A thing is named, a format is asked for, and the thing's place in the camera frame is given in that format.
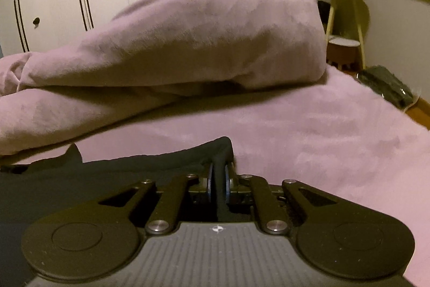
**pink bed sheet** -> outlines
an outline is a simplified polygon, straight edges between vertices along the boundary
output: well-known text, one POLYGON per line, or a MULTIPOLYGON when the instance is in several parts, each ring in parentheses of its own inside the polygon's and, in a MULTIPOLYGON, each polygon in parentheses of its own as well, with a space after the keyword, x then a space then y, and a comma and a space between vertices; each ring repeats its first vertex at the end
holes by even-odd
MULTIPOLYGON (((405 276, 430 286, 430 134, 333 67, 317 85, 191 99, 76 141, 84 162, 190 148, 228 136, 240 173, 298 179, 402 220, 416 239, 405 276)), ((28 163, 69 144, 19 154, 28 163)))

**ribbed surface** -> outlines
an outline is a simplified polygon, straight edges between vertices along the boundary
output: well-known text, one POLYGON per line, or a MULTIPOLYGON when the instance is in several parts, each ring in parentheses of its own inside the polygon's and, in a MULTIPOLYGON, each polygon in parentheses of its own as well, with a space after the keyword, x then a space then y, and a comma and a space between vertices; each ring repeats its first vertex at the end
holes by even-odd
MULTIPOLYGON (((183 223, 169 236, 150 238, 128 266, 83 287, 347 287, 304 263, 290 242, 259 232, 253 223, 183 223)), ((367 286, 389 286, 370 283, 367 286)), ((29 287, 66 287, 36 278, 29 287)))

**silver bolt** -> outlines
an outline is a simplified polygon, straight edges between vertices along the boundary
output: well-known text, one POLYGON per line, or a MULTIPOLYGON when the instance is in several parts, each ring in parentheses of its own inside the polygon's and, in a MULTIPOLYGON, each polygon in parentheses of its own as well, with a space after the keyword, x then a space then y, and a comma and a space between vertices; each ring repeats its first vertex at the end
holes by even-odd
POLYGON ((156 232, 164 231, 169 228, 169 223, 165 220, 154 220, 148 224, 148 229, 156 232))
POLYGON ((270 231, 283 231, 288 227, 288 224, 283 220, 270 220, 266 226, 270 231))

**bed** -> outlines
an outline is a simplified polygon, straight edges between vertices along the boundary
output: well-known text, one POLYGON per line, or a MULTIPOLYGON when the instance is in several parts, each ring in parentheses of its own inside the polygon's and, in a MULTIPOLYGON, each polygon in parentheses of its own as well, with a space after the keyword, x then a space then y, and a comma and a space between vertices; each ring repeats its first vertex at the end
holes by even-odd
MULTIPOLYGON (((246 1, 143 0, 78 43, 3 58, 0 164, 56 157, 72 143, 90 162, 168 153, 227 136, 239 173, 272 184, 297 179, 404 222, 416 239, 405 276, 429 286, 429 132, 326 66, 317 0, 246 1), (149 36, 139 27, 155 21, 146 12, 151 7, 156 14, 163 13, 157 7, 171 11, 150 30, 164 26, 175 36, 165 32, 157 42, 159 33, 149 36), (201 7, 211 9, 211 21, 195 14, 201 7), (184 17, 183 8, 200 22, 184 17), (171 14, 178 17, 173 22, 171 14), (246 19, 243 27, 237 19, 246 19), (156 39, 158 51, 147 41, 139 47, 145 36, 156 39), (186 36, 194 37, 178 40, 186 36), (207 82, 227 80, 247 92, 202 96, 207 82)), ((7 207, 7 198, 0 199, 7 207)))

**blanket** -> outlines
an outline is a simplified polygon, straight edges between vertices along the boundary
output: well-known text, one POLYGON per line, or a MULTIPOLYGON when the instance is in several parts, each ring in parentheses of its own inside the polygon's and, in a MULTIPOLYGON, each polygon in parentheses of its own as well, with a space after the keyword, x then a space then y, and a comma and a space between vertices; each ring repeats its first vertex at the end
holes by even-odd
POLYGON ((231 82, 312 83, 317 0, 140 0, 45 53, 0 59, 0 155, 68 140, 231 82))

